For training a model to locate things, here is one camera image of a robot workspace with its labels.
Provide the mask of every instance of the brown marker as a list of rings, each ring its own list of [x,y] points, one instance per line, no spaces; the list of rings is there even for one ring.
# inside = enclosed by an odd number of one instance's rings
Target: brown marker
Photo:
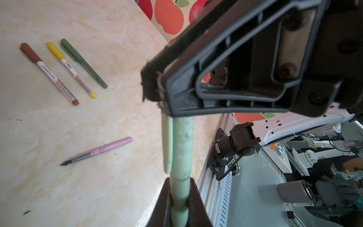
[[[33,51],[32,48],[27,43],[22,43],[20,45],[20,50],[35,64],[37,64],[40,69],[49,77],[51,81],[61,90],[61,92],[67,97],[67,99],[77,106],[79,104],[76,97],[64,86],[64,84],[53,74],[53,72],[42,62],[40,57]]]

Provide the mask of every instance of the yellow cap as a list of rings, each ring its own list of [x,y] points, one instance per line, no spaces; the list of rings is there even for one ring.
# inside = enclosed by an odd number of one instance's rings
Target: yellow cap
[[[56,46],[54,46],[54,44],[52,42],[47,42],[46,45],[48,46],[48,48],[53,52],[53,54],[59,59],[62,60],[65,57],[62,55],[62,53],[58,50],[58,48]]]

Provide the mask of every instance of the brown pen end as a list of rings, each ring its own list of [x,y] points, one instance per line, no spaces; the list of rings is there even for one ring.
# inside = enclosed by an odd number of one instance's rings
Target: brown pen end
[[[20,44],[20,50],[31,60],[33,63],[41,61],[40,57],[33,51],[33,49],[27,44]]]
[[[73,100],[72,101],[73,105],[77,106],[79,104],[78,100]]]

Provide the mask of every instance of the gray floor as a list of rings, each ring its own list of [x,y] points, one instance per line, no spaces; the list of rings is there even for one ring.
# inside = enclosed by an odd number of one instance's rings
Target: gray floor
[[[289,227],[286,211],[291,209],[277,192],[277,184],[284,182],[281,172],[262,152],[242,157],[238,165],[240,175],[232,177],[227,226]]]

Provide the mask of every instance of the yellow marker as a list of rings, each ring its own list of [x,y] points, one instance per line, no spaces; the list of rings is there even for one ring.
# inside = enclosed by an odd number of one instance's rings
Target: yellow marker
[[[72,76],[78,81],[80,85],[87,91],[87,93],[92,98],[97,98],[96,93],[92,91],[92,89],[88,86],[88,84],[78,75],[78,73],[72,68],[72,66],[67,62],[67,60],[64,58],[62,53],[58,50],[56,46],[54,46],[53,43],[47,42],[46,44],[48,48],[53,52],[53,54],[62,62],[64,67],[72,74]]]

